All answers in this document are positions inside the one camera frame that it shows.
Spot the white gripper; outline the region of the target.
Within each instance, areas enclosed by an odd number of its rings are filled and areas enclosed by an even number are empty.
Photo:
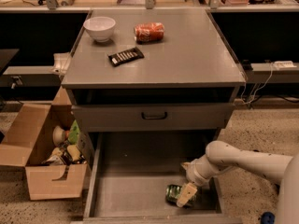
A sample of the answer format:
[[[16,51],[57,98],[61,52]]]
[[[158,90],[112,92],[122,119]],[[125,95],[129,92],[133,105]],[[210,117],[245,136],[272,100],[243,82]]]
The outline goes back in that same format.
[[[199,158],[191,162],[182,162],[180,166],[186,171],[186,178],[189,181],[182,186],[177,199],[177,206],[183,207],[197,193],[197,187],[202,187],[208,182],[206,177],[208,161],[206,158]]]

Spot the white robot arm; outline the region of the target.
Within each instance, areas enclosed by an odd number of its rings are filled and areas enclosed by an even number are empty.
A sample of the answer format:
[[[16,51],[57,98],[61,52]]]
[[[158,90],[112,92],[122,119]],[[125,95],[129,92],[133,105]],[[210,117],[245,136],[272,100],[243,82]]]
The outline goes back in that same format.
[[[188,182],[183,185],[177,206],[185,205],[212,177],[232,167],[280,185],[274,224],[298,224],[299,221],[299,155],[286,156],[241,150],[222,141],[212,141],[205,154],[182,163]]]

